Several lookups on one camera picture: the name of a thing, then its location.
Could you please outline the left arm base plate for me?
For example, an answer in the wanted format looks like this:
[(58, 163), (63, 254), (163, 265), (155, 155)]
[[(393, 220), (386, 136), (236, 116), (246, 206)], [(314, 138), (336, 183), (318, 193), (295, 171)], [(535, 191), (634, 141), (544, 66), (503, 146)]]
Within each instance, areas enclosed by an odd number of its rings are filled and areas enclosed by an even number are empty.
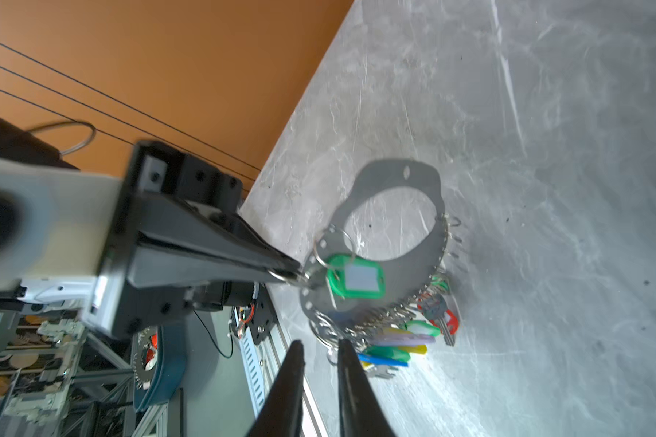
[(231, 306), (231, 331), (239, 340), (249, 337), (254, 345), (260, 345), (278, 322), (263, 283), (233, 282), (227, 304)]

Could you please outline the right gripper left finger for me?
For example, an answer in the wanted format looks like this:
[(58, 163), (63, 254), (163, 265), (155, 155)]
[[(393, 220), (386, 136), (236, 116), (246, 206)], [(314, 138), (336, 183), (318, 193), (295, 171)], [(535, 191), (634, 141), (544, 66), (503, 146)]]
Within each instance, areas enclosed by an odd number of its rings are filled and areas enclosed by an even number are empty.
[(301, 435), (304, 368), (304, 346), (295, 340), (285, 355), (268, 400), (247, 437)]

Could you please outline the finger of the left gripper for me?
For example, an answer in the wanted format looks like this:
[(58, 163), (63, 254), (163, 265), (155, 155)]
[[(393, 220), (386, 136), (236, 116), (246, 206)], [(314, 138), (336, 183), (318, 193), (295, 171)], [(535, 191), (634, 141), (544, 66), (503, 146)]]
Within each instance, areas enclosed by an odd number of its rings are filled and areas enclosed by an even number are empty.
[(284, 254), (235, 213), (209, 217), (178, 198), (153, 192), (140, 193), (137, 200), (141, 210), (138, 230), (157, 242), (207, 254), (242, 245)]
[(205, 282), (279, 282), (301, 264), (278, 251), (248, 245), (207, 254), (138, 244), (129, 255), (127, 280), (137, 288), (200, 285)]

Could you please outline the green key tag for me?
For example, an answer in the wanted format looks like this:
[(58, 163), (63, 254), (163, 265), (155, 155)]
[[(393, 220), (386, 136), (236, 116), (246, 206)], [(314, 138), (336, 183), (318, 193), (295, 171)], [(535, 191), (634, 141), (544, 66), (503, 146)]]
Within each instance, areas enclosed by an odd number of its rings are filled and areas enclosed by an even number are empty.
[(379, 300), (386, 295), (386, 277), (378, 262), (338, 254), (331, 256), (327, 264), (326, 280), (333, 296)]

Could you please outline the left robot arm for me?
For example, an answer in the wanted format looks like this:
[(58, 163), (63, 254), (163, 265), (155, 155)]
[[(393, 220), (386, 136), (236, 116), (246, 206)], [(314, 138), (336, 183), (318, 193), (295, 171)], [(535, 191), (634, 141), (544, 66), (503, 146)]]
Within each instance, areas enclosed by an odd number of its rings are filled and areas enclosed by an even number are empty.
[(295, 280), (299, 262), (238, 215), (239, 199), (228, 175), (162, 142), (137, 143), (112, 178), (0, 118), (0, 298), (79, 300), (87, 327), (127, 339), (224, 282)]

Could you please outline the grey metal key holder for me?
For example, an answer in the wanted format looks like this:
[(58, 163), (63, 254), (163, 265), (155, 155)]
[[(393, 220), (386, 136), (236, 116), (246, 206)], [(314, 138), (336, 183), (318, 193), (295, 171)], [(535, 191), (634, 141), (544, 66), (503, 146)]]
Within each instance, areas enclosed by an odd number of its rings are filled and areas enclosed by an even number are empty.
[[(428, 234), (398, 257), (369, 258), (360, 254), (355, 236), (347, 231), (351, 216), (375, 197), (394, 189), (408, 189), (433, 206)], [(446, 254), (453, 222), (446, 213), (441, 178), (436, 168), (415, 160), (376, 160), (355, 177), (347, 198), (317, 233), (304, 265), (308, 282), (300, 302), (311, 331), (329, 347), (349, 340), (358, 348), (375, 343), (385, 328), (413, 320), (410, 305), (427, 291)], [(326, 271), (333, 255), (346, 254), (378, 262), (386, 277), (386, 295), (379, 300), (343, 299), (328, 288)]]

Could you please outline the red key tag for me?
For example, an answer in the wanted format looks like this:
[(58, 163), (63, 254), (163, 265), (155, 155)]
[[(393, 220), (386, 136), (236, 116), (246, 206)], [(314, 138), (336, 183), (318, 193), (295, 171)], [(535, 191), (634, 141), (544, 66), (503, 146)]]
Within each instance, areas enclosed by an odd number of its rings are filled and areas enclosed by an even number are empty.
[(449, 309), (448, 302), (442, 294), (429, 294), (421, 297), (417, 308), (428, 322), (439, 329), (445, 344), (456, 345), (456, 333), (459, 328), (457, 316)]

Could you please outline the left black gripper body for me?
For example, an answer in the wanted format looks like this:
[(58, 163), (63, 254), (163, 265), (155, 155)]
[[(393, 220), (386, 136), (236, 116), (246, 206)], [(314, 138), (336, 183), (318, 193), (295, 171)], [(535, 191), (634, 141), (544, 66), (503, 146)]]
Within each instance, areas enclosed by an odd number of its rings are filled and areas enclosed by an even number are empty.
[(212, 217), (220, 212), (239, 215), (243, 185), (238, 178), (162, 142), (141, 141), (135, 145), (98, 266), (98, 280), (83, 313), (89, 327), (114, 339), (128, 339), (198, 307), (219, 306), (219, 300), (210, 300), (205, 294), (222, 293), (227, 283), (137, 288), (127, 280), (134, 246), (153, 244), (179, 249), (149, 239), (138, 230), (141, 210), (137, 196), (143, 192), (178, 198)]

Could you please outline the blue key tag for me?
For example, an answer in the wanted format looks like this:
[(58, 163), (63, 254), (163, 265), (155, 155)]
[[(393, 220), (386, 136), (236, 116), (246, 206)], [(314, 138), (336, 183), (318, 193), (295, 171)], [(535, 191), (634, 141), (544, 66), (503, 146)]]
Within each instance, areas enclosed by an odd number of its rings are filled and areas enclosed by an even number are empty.
[(391, 358), (384, 358), (379, 356), (365, 355), (362, 353), (357, 354), (358, 359), (361, 362), (373, 364), (373, 365), (384, 365), (390, 367), (408, 367), (408, 362), (401, 362), (399, 360), (394, 360)]

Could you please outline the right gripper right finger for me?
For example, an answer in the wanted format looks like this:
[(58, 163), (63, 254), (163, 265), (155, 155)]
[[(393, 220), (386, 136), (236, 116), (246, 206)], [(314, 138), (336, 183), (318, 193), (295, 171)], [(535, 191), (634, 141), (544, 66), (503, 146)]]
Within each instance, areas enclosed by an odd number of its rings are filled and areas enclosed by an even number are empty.
[(349, 340), (338, 344), (337, 374), (340, 435), (394, 437)]

